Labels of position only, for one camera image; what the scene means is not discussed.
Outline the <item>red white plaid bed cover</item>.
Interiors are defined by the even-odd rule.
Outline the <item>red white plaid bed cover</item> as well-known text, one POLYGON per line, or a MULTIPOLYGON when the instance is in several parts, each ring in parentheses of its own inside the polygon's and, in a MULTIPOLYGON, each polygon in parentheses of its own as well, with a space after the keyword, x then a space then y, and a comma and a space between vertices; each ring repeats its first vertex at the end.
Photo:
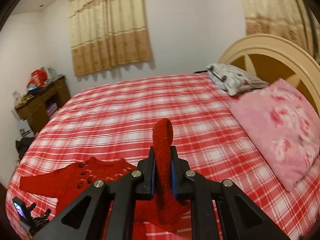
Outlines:
POLYGON ((36 176, 95 157, 136 165, 152 144, 152 128, 171 120, 173 144, 191 169, 221 181, 231 179, 291 239, 306 235, 319 215, 319 161, 287 192, 229 111, 234 101, 202 74, 123 81, 76 94, 46 124, 23 157, 7 189, 11 226, 25 232, 13 197, 36 203, 33 214, 54 210, 57 201, 21 191, 22 176, 36 176))

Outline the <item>grey white patterned pillow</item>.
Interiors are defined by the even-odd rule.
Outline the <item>grey white patterned pillow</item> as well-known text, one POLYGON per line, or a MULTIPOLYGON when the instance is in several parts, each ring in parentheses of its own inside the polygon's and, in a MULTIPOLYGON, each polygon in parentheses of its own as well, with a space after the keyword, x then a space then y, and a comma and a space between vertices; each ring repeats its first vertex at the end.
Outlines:
POLYGON ((269 85, 268 82, 231 64, 215 63, 209 65, 206 69, 213 83, 230 96, 262 89, 269 85))

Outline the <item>pink floral pillow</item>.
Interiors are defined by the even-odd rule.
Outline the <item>pink floral pillow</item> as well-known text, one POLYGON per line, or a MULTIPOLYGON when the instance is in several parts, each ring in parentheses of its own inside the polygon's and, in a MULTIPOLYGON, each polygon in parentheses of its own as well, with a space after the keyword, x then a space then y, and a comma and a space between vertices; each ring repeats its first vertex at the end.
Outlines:
POLYGON ((278 79, 245 93, 230 111, 290 192, 319 155, 319 117, 310 102, 278 79))

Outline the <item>beige curtain on window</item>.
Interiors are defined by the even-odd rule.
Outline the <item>beige curtain on window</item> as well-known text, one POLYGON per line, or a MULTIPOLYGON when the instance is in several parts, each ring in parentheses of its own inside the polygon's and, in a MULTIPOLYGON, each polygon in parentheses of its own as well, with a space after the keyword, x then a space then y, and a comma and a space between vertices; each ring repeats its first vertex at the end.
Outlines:
POLYGON ((144 0, 69 0, 74 74, 152 59, 144 0))

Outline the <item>white paper bag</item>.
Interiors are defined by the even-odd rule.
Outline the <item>white paper bag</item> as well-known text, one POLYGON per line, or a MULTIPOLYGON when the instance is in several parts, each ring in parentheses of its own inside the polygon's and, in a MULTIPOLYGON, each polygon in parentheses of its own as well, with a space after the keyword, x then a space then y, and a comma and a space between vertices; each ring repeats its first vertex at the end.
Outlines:
POLYGON ((32 129, 31 129, 31 127, 29 126, 27 120, 20 120, 18 122, 18 130, 19 130, 19 133, 20 133, 21 137, 23 137, 23 138, 25 138, 25 137, 28 137, 28 138, 34 137, 34 133, 33 133, 32 129))

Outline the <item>cream wooden headboard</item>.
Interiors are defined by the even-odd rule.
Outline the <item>cream wooden headboard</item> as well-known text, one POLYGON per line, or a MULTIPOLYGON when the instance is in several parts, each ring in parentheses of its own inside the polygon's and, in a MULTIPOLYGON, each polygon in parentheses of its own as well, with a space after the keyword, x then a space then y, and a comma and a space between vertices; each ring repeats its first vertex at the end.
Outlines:
POLYGON ((319 114, 319 64, 293 42, 270 34, 249 35, 227 48, 218 62, 237 66, 268 83, 285 80, 319 114))

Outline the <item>red knitted sweater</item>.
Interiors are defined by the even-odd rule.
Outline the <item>red knitted sweater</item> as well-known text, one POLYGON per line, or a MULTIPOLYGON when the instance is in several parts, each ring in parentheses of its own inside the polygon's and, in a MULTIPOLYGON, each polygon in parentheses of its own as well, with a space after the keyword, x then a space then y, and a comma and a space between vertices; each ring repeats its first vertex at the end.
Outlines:
MULTIPOLYGON (((157 168, 156 191, 151 201, 137 201, 133 224, 133 239, 146 239, 144 223, 153 224, 164 231, 174 232, 181 217, 189 211, 188 202, 176 200, 170 186, 173 128, 169 119, 156 122, 153 127, 153 147, 157 168)), ((73 163, 53 172, 20 178, 20 190, 45 197, 56 198, 56 213, 60 213, 80 193, 96 180, 106 183, 119 180, 135 170, 135 166, 124 159, 100 161, 95 157, 73 163)))

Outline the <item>black bag on floor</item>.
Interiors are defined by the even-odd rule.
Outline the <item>black bag on floor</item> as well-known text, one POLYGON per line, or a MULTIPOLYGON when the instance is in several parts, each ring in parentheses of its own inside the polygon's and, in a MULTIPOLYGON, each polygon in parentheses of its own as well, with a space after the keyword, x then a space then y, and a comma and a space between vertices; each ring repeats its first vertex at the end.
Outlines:
POLYGON ((18 152, 19 160, 22 160, 25 153, 31 146, 32 142, 35 140, 35 137, 23 137, 21 140, 15 141, 16 150, 18 152))

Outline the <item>beige curtain by headboard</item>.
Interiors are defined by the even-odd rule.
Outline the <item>beige curtain by headboard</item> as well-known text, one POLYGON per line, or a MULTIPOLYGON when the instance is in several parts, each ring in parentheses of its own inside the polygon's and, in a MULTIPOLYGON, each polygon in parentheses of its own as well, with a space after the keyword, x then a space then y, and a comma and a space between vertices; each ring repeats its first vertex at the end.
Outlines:
POLYGON ((242 0, 246 34, 271 34, 303 48, 319 62, 319 22, 303 0, 242 0))

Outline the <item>dark wooden desk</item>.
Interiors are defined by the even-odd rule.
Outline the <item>dark wooden desk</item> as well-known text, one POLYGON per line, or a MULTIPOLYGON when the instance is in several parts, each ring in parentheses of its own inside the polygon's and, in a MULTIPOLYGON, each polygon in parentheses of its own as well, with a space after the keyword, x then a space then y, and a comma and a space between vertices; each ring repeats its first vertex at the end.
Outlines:
POLYGON ((22 120, 27 120, 32 132, 37 133, 50 121, 49 107, 53 105, 60 109, 70 99, 66 78, 59 75, 37 94, 15 106, 15 111, 22 120))

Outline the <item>red gift box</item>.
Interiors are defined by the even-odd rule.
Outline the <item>red gift box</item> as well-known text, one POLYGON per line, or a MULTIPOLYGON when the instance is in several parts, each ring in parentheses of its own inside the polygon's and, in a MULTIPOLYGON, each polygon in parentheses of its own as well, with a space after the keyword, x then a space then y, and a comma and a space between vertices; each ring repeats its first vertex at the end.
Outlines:
POLYGON ((31 73, 27 87, 43 87, 47 80, 47 72, 44 67, 41 67, 31 73))

